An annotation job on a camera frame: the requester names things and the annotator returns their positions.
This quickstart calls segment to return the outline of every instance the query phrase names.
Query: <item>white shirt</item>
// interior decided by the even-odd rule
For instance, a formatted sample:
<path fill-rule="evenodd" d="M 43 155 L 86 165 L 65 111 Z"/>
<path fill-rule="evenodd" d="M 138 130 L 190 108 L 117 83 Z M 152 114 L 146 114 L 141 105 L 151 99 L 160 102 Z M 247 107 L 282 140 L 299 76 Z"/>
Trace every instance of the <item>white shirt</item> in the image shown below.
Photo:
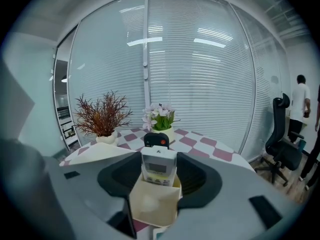
<path fill-rule="evenodd" d="M 292 93 L 293 105 L 290 112 L 290 119 L 303 122 L 306 110 L 305 99 L 310 99 L 310 89 L 304 83 L 299 83 Z"/>

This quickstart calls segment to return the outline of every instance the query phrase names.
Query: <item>red dried plant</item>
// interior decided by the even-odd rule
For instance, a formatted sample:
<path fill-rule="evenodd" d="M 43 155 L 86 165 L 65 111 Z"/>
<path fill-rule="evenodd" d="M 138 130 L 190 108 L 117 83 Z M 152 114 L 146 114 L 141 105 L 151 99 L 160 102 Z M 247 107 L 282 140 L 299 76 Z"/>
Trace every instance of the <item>red dried plant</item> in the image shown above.
<path fill-rule="evenodd" d="M 128 126 L 131 121 L 123 121 L 132 115 L 131 109 L 126 105 L 126 96 L 116 97 L 117 92 L 108 92 L 103 98 L 97 99 L 93 104 L 91 99 L 84 99 L 84 94 L 77 98 L 76 104 L 79 110 L 74 113 L 77 116 L 75 127 L 81 129 L 85 135 L 96 134 L 97 137 L 108 137 L 116 127 Z"/>

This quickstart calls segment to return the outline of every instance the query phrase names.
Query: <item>potted plant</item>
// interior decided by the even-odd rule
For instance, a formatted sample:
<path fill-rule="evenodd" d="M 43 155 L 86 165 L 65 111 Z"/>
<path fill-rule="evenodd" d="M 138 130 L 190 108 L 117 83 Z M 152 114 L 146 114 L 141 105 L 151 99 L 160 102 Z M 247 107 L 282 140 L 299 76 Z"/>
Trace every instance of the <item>potted plant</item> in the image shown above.
<path fill-rule="evenodd" d="M 175 140 L 175 131 L 171 125 L 175 122 L 175 110 L 171 107 L 170 103 L 152 103 L 143 112 L 142 121 L 144 124 L 142 127 L 144 129 L 151 130 L 153 133 L 166 134 L 170 143 Z"/>
<path fill-rule="evenodd" d="M 98 98 L 92 103 L 84 98 L 84 94 L 77 98 L 78 110 L 74 113 L 77 116 L 75 127 L 81 129 L 86 135 L 95 134 L 96 142 L 104 142 L 114 146 L 118 145 L 118 134 L 116 127 L 128 126 L 131 121 L 125 120 L 132 115 L 131 110 L 125 111 L 126 96 L 116 97 L 117 92 L 108 92 L 103 98 Z"/>

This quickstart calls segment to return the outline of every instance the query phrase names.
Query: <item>table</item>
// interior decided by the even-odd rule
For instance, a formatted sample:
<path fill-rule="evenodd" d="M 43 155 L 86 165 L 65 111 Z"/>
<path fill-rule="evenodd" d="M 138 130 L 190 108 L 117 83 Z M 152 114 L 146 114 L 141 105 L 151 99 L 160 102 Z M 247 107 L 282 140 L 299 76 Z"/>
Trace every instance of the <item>table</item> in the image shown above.
<path fill-rule="evenodd" d="M 142 128 L 134 128 L 129 130 L 119 131 L 118 134 L 118 147 L 141 151 L 144 145 L 144 136 L 149 131 Z M 250 164 L 234 150 L 220 141 L 214 140 L 210 137 L 204 136 L 194 131 L 184 129 L 176 129 L 175 140 L 170 144 L 169 148 L 174 151 L 184 152 L 195 156 L 206 157 L 230 163 L 233 165 L 247 168 L 254 171 Z M 65 158 L 60 163 L 60 166 L 67 166 L 70 161 L 88 150 L 96 144 L 92 141 Z M 134 227 L 137 232 L 137 239 L 150 239 L 153 229 L 155 227 L 148 224 L 134 220 Z"/>

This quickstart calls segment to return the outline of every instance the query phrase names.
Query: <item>remote display screen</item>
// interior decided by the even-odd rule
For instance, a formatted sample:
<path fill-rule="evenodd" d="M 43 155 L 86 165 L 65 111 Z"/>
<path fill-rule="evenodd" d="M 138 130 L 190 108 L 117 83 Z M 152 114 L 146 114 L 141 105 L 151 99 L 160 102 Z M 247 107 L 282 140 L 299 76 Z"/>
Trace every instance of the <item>remote display screen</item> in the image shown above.
<path fill-rule="evenodd" d="M 159 173 L 166 173 L 166 166 L 155 163 L 149 163 L 149 170 Z"/>

